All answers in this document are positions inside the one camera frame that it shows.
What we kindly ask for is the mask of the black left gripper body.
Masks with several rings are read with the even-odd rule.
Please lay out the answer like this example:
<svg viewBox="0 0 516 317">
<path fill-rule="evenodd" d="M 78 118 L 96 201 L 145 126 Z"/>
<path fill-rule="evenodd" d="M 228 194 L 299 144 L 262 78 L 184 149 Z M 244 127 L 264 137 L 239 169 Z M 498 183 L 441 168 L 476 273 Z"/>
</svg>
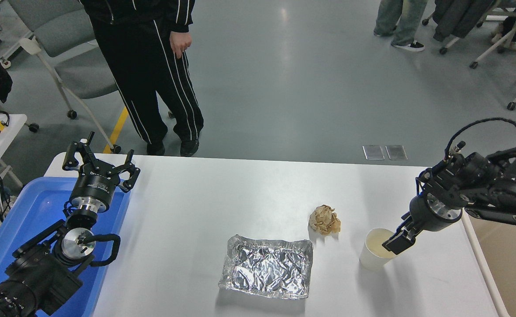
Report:
<svg viewBox="0 0 516 317">
<path fill-rule="evenodd" d="M 70 195 L 72 204 L 79 204 L 87 197 L 110 204 L 116 186 L 121 182 L 112 164 L 89 162 L 80 168 L 80 175 Z"/>
</svg>

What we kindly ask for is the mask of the person's left hand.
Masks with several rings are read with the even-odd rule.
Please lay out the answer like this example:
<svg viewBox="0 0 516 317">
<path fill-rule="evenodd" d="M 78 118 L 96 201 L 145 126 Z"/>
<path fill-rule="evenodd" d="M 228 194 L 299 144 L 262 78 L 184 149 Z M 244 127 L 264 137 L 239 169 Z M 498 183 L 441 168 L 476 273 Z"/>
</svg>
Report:
<svg viewBox="0 0 516 317">
<path fill-rule="evenodd" d="M 185 51 L 191 46 L 193 38 L 190 32 L 170 32 L 169 42 L 176 59 L 182 59 Z"/>
</svg>

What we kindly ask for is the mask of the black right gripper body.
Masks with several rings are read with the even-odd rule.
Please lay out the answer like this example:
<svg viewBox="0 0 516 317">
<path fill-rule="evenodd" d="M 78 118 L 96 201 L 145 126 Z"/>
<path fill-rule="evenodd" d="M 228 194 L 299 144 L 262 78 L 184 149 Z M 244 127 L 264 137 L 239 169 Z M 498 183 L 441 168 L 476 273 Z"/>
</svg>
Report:
<svg viewBox="0 0 516 317">
<path fill-rule="evenodd" d="M 434 196 L 415 196 L 410 202 L 410 215 L 416 230 L 437 232 L 459 221 L 461 210 Z"/>
</svg>

